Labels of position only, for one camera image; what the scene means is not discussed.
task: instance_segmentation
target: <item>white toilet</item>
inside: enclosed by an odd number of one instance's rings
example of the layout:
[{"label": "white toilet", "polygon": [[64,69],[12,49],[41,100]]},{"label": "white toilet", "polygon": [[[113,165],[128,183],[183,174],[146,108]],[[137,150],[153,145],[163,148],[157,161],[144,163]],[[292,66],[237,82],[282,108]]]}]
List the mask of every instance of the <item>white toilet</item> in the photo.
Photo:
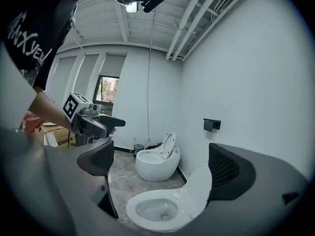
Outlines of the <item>white toilet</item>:
[{"label": "white toilet", "polygon": [[179,189],[141,193],[126,206],[128,217],[136,225],[159,233],[170,233],[184,227],[206,207],[212,186],[208,162],[193,171]]},{"label": "white toilet", "polygon": [[137,153],[136,169],[142,179],[150,182],[165,181],[173,175],[181,159],[175,141],[175,132],[169,132],[160,147]]}]

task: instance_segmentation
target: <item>white ceiling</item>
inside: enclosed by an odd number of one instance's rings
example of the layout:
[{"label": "white ceiling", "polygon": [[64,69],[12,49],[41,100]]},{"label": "white ceiling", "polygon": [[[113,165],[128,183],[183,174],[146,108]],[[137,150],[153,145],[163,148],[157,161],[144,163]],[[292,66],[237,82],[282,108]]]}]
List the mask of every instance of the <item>white ceiling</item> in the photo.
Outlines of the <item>white ceiling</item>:
[{"label": "white ceiling", "polygon": [[[214,9],[215,0],[210,9]],[[139,5],[137,13],[127,13],[126,8],[114,0],[80,0],[76,12],[76,22],[73,30],[67,36],[59,52],[84,48],[98,44],[124,44],[149,47],[151,35],[152,48],[167,52],[189,0],[165,0],[156,8],[155,29],[153,30],[154,10],[144,13]],[[194,19],[200,7],[196,6],[186,27]],[[191,44],[200,33],[211,24],[211,14],[207,11],[182,49],[180,56],[184,56]]]}]

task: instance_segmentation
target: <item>toilet paper holder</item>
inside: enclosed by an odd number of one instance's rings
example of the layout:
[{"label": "toilet paper holder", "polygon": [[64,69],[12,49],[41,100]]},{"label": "toilet paper holder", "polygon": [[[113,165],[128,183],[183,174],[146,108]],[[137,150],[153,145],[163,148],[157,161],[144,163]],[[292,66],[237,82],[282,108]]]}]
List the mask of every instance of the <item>toilet paper holder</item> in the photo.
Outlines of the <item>toilet paper holder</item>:
[{"label": "toilet paper holder", "polygon": [[209,132],[212,132],[213,129],[220,130],[221,121],[220,120],[211,120],[211,119],[203,119],[203,129]]}]

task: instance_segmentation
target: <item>gray floor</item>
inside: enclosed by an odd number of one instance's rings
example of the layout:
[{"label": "gray floor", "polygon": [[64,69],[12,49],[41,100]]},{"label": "gray floor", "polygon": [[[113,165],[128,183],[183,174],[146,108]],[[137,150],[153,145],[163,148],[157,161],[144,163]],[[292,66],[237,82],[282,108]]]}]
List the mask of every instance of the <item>gray floor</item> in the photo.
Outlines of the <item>gray floor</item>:
[{"label": "gray floor", "polygon": [[176,189],[184,185],[184,182],[177,171],[167,181],[148,182],[143,180],[137,173],[135,159],[131,154],[126,152],[115,151],[114,163],[110,169],[108,178],[109,188],[113,199],[114,206],[119,216],[119,222],[123,225],[137,231],[141,235],[161,235],[162,233],[154,233],[147,231],[135,225],[127,216],[126,205],[134,196],[152,190]]}]

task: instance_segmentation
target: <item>window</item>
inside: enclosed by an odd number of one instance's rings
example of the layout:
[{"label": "window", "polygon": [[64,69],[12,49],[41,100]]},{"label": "window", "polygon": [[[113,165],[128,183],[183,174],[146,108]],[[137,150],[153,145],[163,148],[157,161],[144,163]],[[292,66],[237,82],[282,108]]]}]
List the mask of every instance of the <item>window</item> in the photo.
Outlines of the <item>window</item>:
[{"label": "window", "polygon": [[112,115],[118,81],[118,77],[99,76],[94,92],[93,103],[102,105],[100,114]]}]

